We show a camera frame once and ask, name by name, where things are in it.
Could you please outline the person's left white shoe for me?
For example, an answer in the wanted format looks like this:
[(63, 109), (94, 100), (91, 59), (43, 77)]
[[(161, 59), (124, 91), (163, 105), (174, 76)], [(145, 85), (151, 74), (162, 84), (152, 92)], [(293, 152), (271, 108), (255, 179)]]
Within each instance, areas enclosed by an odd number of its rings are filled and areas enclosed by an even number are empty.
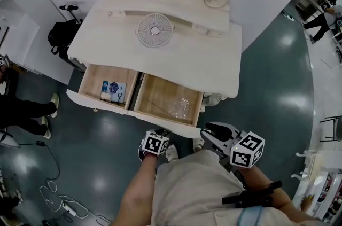
[(177, 148), (174, 144), (168, 146), (168, 148), (165, 151), (165, 156), (169, 163), (177, 161), (179, 159)]

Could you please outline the white round desk fan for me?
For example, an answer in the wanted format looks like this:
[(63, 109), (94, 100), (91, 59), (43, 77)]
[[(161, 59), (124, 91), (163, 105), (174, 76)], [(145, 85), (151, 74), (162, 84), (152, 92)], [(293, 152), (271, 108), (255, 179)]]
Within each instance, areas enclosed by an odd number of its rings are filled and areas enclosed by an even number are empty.
[(139, 22), (135, 34), (144, 46), (158, 48), (169, 43), (173, 30), (174, 25), (165, 15), (151, 13)]

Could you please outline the person's right forearm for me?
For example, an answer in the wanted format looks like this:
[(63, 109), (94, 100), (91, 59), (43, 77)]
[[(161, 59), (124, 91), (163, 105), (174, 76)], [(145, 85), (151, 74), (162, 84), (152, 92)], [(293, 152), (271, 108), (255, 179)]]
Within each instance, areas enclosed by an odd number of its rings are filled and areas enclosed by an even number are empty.
[[(257, 188), (271, 183), (271, 180), (256, 166), (251, 169), (239, 167), (238, 170), (244, 177), (246, 184), (251, 188)], [(306, 213), (295, 208), (290, 197), (282, 188), (274, 190), (272, 199), (272, 206), (283, 212), (291, 221), (299, 223), (307, 219), (310, 220), (310, 218), (306, 218)]]

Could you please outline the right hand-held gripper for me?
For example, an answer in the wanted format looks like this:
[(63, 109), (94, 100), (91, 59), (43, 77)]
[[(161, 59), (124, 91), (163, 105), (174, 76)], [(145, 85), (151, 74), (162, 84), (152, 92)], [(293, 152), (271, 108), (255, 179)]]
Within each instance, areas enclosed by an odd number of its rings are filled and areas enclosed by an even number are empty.
[(253, 132), (239, 131), (223, 123), (208, 122), (200, 131), (201, 138), (209, 142), (223, 165), (250, 169), (261, 158), (265, 139)]

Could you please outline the black metal chair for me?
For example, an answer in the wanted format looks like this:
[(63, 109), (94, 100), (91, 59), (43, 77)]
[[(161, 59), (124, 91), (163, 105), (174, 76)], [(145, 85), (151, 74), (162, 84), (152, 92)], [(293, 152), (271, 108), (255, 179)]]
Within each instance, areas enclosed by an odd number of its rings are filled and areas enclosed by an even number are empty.
[(342, 142), (342, 115), (325, 117), (324, 122), (333, 122), (333, 135), (332, 137), (325, 136), (325, 139), (320, 140), (320, 142)]

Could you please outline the small white wooden drawer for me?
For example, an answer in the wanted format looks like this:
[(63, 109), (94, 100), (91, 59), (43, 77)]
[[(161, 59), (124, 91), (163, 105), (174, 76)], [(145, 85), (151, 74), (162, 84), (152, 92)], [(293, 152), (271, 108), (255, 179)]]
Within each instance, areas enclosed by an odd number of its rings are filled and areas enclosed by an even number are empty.
[[(127, 115), (137, 78), (138, 72), (131, 69), (90, 64), (78, 92), (67, 90), (66, 93), (74, 103), (91, 108), (95, 112), (105, 110)], [(122, 104), (100, 98), (104, 81), (121, 82), (126, 85), (125, 93), (121, 97)]]

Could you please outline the white ornate shelf unit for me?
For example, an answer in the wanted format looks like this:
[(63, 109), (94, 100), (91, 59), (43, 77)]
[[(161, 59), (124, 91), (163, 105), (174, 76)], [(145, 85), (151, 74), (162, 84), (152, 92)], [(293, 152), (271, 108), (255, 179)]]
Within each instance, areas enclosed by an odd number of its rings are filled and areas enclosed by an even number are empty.
[(296, 156), (305, 160), (304, 169), (291, 175), (299, 180), (293, 204), (299, 208), (303, 198), (312, 195), (313, 201), (306, 213), (333, 223), (336, 216), (327, 212), (335, 200), (342, 200), (342, 151), (305, 150)]

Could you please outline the black forearm-mounted device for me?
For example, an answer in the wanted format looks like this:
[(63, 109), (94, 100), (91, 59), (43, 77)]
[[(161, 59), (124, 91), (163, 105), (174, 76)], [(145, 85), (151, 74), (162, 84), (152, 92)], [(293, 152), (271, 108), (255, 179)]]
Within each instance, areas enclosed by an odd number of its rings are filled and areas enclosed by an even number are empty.
[(249, 208), (254, 206), (271, 207), (274, 191), (282, 187), (282, 181), (272, 182), (262, 188), (250, 188), (222, 198), (223, 205), (232, 205), (236, 208)]

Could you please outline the person's right white shoe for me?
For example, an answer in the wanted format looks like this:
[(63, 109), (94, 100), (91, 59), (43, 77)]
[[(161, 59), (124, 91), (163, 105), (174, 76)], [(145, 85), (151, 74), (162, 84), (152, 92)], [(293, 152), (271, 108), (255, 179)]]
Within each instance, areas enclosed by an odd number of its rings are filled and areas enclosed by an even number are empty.
[(204, 147), (204, 140), (202, 138), (195, 138), (192, 140), (194, 153), (199, 152)]

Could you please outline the black scooter handlebar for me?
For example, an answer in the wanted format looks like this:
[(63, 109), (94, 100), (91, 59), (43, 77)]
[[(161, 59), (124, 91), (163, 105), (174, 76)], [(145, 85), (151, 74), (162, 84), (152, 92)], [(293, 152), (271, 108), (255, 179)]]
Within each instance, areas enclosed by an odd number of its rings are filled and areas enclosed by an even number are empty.
[(75, 5), (61, 5), (59, 7), (60, 10), (64, 10), (64, 11), (67, 11), (72, 17), (73, 19), (76, 21), (77, 24), (81, 24), (83, 23), (83, 20), (82, 19), (78, 19), (75, 14), (73, 13), (73, 11), (76, 11), (79, 9), (78, 6), (75, 6)]

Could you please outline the person's white shoe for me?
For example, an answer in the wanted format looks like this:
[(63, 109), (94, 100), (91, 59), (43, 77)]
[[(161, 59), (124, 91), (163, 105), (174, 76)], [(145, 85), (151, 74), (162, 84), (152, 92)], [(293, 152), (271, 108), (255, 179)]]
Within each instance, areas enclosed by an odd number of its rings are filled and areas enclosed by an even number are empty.
[(168, 148), (165, 151), (165, 156), (169, 163), (177, 161), (179, 159), (177, 148), (174, 144), (168, 146)]
[(204, 147), (204, 140), (202, 138), (195, 138), (192, 140), (194, 153), (199, 152)]

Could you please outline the large white wooden drawer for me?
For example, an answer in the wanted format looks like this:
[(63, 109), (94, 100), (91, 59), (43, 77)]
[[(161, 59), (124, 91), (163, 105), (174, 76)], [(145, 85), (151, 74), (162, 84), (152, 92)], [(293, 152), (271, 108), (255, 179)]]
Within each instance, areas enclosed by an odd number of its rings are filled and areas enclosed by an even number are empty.
[[(197, 122), (203, 95), (203, 92), (186, 88), (160, 77), (144, 74), (134, 108), (128, 111), (128, 115), (185, 138), (199, 138), (200, 129), (197, 128)], [(174, 118), (168, 113), (171, 99), (177, 97), (189, 99), (190, 109), (185, 120)]]

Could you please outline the person's left forearm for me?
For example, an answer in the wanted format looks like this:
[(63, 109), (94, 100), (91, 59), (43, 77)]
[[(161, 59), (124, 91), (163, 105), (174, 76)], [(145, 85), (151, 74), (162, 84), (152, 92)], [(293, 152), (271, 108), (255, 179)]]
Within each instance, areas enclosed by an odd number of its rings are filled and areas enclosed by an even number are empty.
[(146, 154), (127, 187), (110, 226), (148, 226), (151, 223), (157, 156)]

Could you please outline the white power strip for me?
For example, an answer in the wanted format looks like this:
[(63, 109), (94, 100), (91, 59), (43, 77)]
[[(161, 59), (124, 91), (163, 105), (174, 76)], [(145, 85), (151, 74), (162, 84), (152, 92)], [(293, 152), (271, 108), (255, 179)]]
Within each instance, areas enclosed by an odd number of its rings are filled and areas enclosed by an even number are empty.
[(67, 205), (65, 202), (62, 203), (62, 207), (72, 216), (77, 216), (77, 212), (69, 205)]

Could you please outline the white dressing table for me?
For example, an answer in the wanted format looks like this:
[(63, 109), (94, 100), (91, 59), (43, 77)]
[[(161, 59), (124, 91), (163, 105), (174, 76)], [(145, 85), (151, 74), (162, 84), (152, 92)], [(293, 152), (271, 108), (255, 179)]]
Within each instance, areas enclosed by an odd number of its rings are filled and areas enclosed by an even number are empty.
[[(242, 28), (229, 11), (203, 0), (97, 0), (68, 55), (85, 64), (122, 67), (184, 87), (234, 98), (238, 94)], [(174, 25), (168, 44), (144, 46), (135, 31), (150, 13)]]

